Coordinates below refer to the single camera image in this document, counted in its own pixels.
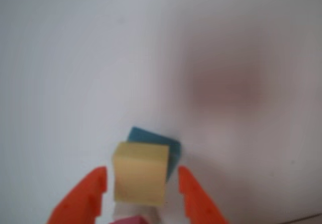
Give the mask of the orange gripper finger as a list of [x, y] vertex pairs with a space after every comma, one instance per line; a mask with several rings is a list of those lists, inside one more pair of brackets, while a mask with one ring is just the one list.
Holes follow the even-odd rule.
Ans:
[[228, 221], [185, 166], [179, 166], [179, 192], [184, 198], [186, 217], [192, 224], [227, 224]]
[[47, 223], [92, 224], [101, 215], [103, 194], [107, 192], [107, 168], [88, 173], [53, 209]]

